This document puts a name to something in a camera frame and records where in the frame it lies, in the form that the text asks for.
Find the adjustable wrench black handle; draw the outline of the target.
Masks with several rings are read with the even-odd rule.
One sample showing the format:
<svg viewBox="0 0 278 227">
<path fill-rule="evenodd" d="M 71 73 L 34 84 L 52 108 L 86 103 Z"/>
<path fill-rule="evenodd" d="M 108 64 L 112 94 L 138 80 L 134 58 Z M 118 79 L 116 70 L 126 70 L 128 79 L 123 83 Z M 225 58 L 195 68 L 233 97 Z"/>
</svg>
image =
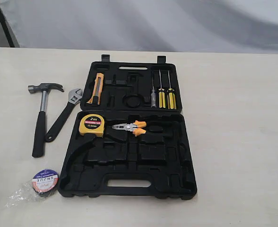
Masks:
<svg viewBox="0 0 278 227">
<path fill-rule="evenodd" d="M 69 92 L 68 102 L 59 117 L 46 133 L 45 142 L 52 142 L 57 138 L 74 107 L 81 101 L 82 94 L 83 90 L 80 88 L 73 89 Z"/>
</svg>

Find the claw hammer black handle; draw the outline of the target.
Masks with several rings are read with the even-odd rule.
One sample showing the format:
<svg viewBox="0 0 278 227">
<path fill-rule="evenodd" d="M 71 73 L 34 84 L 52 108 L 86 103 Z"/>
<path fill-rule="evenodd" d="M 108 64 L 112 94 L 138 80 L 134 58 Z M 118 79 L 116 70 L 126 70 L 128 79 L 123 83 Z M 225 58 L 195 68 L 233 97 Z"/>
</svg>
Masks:
<svg viewBox="0 0 278 227">
<path fill-rule="evenodd" d="M 32 157 L 34 158 L 39 158 L 44 156 L 47 97 L 48 97 L 48 93 L 53 89 L 64 92 L 63 85 L 57 83 L 41 83 L 38 86 L 35 85 L 28 86 L 28 91 L 30 94 L 42 92 L 40 111 L 38 113 L 38 117 L 36 121 L 33 151 L 32 151 Z"/>
</svg>

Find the black electrical tape roll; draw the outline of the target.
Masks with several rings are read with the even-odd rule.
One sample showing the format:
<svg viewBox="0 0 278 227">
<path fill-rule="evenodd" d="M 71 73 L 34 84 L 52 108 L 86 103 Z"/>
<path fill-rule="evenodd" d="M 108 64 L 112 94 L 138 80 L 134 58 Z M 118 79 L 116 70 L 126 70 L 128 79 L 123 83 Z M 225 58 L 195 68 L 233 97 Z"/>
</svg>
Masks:
<svg viewBox="0 0 278 227">
<path fill-rule="evenodd" d="M 43 169 L 33 178 L 8 197 L 7 207 L 17 206 L 23 202 L 39 202 L 52 196 L 57 190 L 59 174 L 52 169 Z"/>
</svg>

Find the black plastic tool case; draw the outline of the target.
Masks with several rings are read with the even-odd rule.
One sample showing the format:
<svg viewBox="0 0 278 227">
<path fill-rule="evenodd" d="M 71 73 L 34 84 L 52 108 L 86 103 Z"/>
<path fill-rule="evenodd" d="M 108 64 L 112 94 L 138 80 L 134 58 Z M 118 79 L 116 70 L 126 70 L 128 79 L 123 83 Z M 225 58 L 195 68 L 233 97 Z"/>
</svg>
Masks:
<svg viewBox="0 0 278 227">
<path fill-rule="evenodd" d="M 159 72 L 165 108 L 159 107 Z M 168 108 L 167 90 L 174 89 L 176 109 Z M 88 104 L 97 73 L 104 74 L 100 105 Z M 151 107 L 154 79 L 156 107 Z M 101 195 L 192 199 L 197 193 L 176 67 L 158 56 L 155 63 L 113 62 L 108 54 L 91 64 L 80 112 L 76 116 L 58 183 L 63 197 Z M 104 135 L 81 136 L 87 114 L 105 120 Z M 112 129 L 115 124 L 146 122 L 145 134 Z"/>
</svg>

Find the clear voltage tester screwdriver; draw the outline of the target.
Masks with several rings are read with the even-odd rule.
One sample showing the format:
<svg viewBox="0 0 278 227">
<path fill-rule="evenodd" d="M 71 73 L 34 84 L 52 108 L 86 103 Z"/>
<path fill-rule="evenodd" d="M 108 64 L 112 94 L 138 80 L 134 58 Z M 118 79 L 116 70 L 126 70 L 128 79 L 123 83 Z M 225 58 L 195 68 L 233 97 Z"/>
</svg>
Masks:
<svg viewBox="0 0 278 227">
<path fill-rule="evenodd" d="M 155 92 L 155 88 L 154 88 L 154 79 L 153 77 L 151 77 L 152 80 L 152 88 L 151 88 L 151 95 L 150 95 L 150 99 L 151 99 L 151 107 L 156 107 L 156 92 Z"/>
</svg>

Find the yellow black screwdriver left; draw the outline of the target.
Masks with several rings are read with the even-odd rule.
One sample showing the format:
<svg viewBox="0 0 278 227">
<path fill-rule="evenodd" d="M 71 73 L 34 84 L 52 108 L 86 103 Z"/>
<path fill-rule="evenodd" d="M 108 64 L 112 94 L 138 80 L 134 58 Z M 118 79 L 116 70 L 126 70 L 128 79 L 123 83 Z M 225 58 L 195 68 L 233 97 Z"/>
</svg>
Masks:
<svg viewBox="0 0 278 227">
<path fill-rule="evenodd" d="M 160 108 L 165 108 L 166 106 L 166 101 L 165 101 L 165 90 L 163 89 L 162 86 L 162 76 L 161 76 L 161 71 L 158 70 L 159 72 L 159 84 L 160 84 L 160 88 L 158 90 L 158 94 L 159 94 L 159 107 Z"/>
</svg>

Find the yellow black screwdriver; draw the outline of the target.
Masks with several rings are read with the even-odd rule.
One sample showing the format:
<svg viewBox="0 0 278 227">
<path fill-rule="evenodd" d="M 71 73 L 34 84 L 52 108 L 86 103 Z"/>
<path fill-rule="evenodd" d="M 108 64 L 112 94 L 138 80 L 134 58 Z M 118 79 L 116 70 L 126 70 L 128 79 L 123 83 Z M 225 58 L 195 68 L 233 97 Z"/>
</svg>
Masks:
<svg viewBox="0 0 278 227">
<path fill-rule="evenodd" d="M 168 71 L 168 82 L 169 82 L 169 88 L 167 90 L 168 108 L 176 109 L 176 99 L 175 99 L 174 89 L 171 86 L 170 71 Z"/>
<path fill-rule="evenodd" d="M 158 70 L 159 72 L 159 84 L 160 84 L 160 88 L 158 90 L 158 94 L 159 94 L 159 107 L 160 108 L 165 108 L 166 106 L 166 101 L 165 101 L 165 90 L 163 89 L 162 86 L 162 76 L 161 76 L 161 71 Z"/>
</svg>

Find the yellow black screwdriver right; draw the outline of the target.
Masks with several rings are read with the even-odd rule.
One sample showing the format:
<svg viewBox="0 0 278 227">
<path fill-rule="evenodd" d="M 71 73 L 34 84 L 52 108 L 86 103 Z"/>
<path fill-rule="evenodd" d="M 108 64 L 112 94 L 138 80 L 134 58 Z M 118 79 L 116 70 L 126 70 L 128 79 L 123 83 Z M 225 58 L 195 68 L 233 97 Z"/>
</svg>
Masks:
<svg viewBox="0 0 278 227">
<path fill-rule="evenodd" d="M 167 90 L 168 108 L 176 109 L 176 99 L 175 99 L 174 89 L 171 86 L 170 71 L 168 71 L 168 82 L 169 82 L 169 88 Z"/>
</svg>

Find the orange utility knife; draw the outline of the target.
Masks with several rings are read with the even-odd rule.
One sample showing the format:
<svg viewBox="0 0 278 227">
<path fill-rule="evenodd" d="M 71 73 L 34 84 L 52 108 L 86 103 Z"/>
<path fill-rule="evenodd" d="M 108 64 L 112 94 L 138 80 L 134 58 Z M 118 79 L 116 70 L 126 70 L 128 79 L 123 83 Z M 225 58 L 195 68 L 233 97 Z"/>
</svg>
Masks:
<svg viewBox="0 0 278 227">
<path fill-rule="evenodd" d="M 95 78 L 94 89 L 91 98 L 87 101 L 88 104 L 100 105 L 101 93 L 103 89 L 104 74 L 97 73 Z"/>
</svg>

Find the yellow tape measure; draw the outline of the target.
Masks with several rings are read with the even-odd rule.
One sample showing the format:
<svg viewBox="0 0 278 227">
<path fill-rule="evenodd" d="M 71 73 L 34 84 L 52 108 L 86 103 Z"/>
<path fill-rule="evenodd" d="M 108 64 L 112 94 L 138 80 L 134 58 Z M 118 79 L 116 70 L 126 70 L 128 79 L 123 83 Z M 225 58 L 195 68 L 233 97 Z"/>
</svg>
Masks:
<svg viewBox="0 0 278 227">
<path fill-rule="evenodd" d="M 78 131 L 81 136 L 90 133 L 97 137 L 103 137 L 104 124 L 105 120 L 102 116 L 98 114 L 87 114 L 81 119 Z"/>
</svg>

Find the black metal stand pole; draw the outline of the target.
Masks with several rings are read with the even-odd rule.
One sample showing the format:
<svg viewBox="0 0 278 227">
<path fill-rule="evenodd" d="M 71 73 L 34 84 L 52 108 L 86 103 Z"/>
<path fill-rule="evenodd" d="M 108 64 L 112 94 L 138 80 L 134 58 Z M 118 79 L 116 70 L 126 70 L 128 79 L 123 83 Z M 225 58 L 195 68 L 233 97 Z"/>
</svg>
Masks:
<svg viewBox="0 0 278 227">
<path fill-rule="evenodd" d="M 2 27 L 2 30 L 4 32 L 4 35 L 6 37 L 6 40 L 9 44 L 10 48 L 15 48 L 12 36 L 10 34 L 9 28 L 7 26 L 7 23 L 6 23 L 5 16 L 3 15 L 1 8 L 0 8 L 0 25 Z"/>
</svg>

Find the orange handled pliers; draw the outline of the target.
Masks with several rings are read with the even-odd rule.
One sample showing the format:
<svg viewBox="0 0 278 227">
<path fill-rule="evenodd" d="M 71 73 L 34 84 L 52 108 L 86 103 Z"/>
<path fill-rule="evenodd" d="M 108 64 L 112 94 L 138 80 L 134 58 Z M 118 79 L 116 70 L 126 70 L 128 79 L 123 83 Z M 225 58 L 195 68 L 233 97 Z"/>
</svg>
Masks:
<svg viewBox="0 0 278 227">
<path fill-rule="evenodd" d="M 136 120 L 133 123 L 115 124 L 112 126 L 112 129 L 130 131 L 135 137 L 137 137 L 139 135 L 146 133 L 146 130 L 144 130 L 146 126 L 147 126 L 146 122 L 140 122 Z"/>
</svg>

